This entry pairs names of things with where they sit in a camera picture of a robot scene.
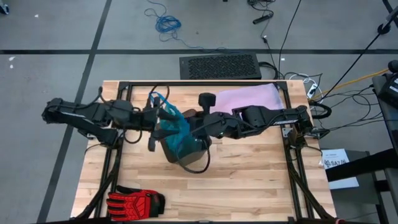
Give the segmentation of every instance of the pink cloth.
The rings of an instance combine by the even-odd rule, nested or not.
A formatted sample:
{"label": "pink cloth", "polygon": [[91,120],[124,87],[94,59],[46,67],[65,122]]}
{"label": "pink cloth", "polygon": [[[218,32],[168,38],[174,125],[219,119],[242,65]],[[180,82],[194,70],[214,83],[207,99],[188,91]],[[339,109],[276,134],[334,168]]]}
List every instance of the pink cloth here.
{"label": "pink cloth", "polygon": [[284,108],[275,85],[266,84],[219,92],[216,94],[216,105],[210,108],[210,113],[219,111],[232,114],[232,109],[243,106],[265,106],[270,110]]}

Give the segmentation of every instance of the wooden tabletop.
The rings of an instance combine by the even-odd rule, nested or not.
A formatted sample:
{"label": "wooden tabletop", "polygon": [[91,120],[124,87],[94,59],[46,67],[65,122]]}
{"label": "wooden tabletop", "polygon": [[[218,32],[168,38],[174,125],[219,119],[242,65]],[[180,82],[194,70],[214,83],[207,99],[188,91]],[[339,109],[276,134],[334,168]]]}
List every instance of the wooden tabletop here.
{"label": "wooden tabletop", "polygon": [[[103,83],[106,100],[116,98],[118,84],[119,81]],[[287,80],[287,84],[292,107],[308,106],[302,81]],[[240,86],[171,86],[169,102],[181,112],[190,108],[201,110],[198,105],[200,93],[237,88]],[[143,108],[150,89],[151,86],[135,86],[133,105]],[[166,93],[165,88],[157,91]],[[133,141],[138,134],[128,131],[127,138]],[[144,133],[137,144],[124,143],[118,184],[152,189],[165,195],[165,214],[152,220],[286,221],[287,217],[295,216],[280,127],[271,127],[258,136],[239,140],[213,139],[211,164],[204,174],[190,174],[178,165],[168,163],[159,142],[156,151],[149,152],[148,138],[149,133]],[[307,142],[319,148],[317,140],[308,139]],[[88,147],[97,143],[89,141]],[[105,151],[96,146],[86,153],[72,217],[82,212],[98,190]],[[336,216],[326,173],[319,164],[320,152],[304,148],[302,156],[309,189],[326,211]],[[206,156],[203,156],[189,168],[200,170],[205,164]],[[298,192],[306,217],[303,194]],[[102,216],[105,212],[106,205],[103,204]]]}

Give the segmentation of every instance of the paper sign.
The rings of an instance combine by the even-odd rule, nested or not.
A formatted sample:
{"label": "paper sign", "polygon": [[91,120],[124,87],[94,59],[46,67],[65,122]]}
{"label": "paper sign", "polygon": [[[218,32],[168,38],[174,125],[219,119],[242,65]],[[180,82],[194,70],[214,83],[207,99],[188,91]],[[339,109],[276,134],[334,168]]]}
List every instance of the paper sign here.
{"label": "paper sign", "polygon": [[[329,169],[349,162],[346,151],[344,149],[322,150],[322,152],[323,166],[325,167],[325,169]],[[329,182],[329,188],[331,190],[344,189],[349,187],[359,187],[356,177],[350,177],[343,180]]]}

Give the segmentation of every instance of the red work glove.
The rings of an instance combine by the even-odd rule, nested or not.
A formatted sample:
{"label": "red work glove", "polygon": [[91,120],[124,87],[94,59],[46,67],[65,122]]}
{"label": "red work glove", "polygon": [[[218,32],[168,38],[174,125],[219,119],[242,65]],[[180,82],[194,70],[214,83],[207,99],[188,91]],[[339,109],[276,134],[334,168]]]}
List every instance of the red work glove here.
{"label": "red work glove", "polygon": [[115,221],[134,221],[158,217],[164,213],[165,197],[154,190],[130,189],[116,186],[106,199],[108,212]]}

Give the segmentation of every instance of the concrete floor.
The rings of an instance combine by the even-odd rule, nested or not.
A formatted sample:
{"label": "concrete floor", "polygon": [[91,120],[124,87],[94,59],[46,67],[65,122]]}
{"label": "concrete floor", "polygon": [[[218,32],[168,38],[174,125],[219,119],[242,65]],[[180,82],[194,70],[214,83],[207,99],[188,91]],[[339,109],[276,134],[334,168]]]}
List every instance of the concrete floor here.
{"label": "concrete floor", "polygon": [[[180,78],[178,58],[187,54],[119,54],[96,55],[91,72],[87,61],[106,0],[8,0],[11,14],[0,16],[0,123],[7,127],[0,137],[0,222],[33,223],[37,217],[50,182],[52,170],[60,150],[66,126],[46,125],[40,114],[45,103],[62,97],[74,101],[83,71],[88,81],[83,102],[90,101],[103,80],[177,80]],[[155,19],[143,12],[154,7],[146,1],[108,0],[109,13],[98,49],[186,49],[177,41],[159,42],[154,29]],[[190,45],[207,49],[264,49],[259,38],[265,24],[251,21],[261,12],[250,8],[244,0],[157,0],[168,8],[168,14],[180,19],[179,36]],[[389,0],[392,7],[398,0]],[[275,12],[265,35],[272,49],[280,49],[298,0],[276,0],[270,9]],[[289,32],[284,49],[336,50],[363,49],[376,35],[388,11],[382,0],[303,0]],[[387,35],[377,40],[371,49],[398,49],[398,29],[394,25]],[[32,55],[32,51],[2,50],[86,50],[48,51]],[[357,55],[283,54],[281,72],[300,72],[309,75],[324,73],[321,88],[329,89],[345,72]],[[269,54],[258,54],[259,61],[271,62]],[[391,54],[366,54],[352,69],[344,82],[387,67]],[[262,71],[263,79],[270,79],[270,71]],[[371,83],[365,80],[341,91],[359,90]],[[332,105],[339,98],[325,103]],[[333,110],[324,120],[325,127],[346,124],[366,113],[365,106],[347,101]],[[373,106],[371,114],[379,107]],[[65,163],[58,181],[47,221],[66,220],[75,196],[84,148],[87,140],[73,132]],[[321,140],[321,147],[345,148],[356,151],[379,152],[391,144],[384,123],[361,128],[333,131]],[[351,218],[374,212],[370,205],[345,202],[334,198],[341,218]],[[398,223],[391,197],[384,197],[390,223]],[[377,215],[356,221],[376,222]]]}

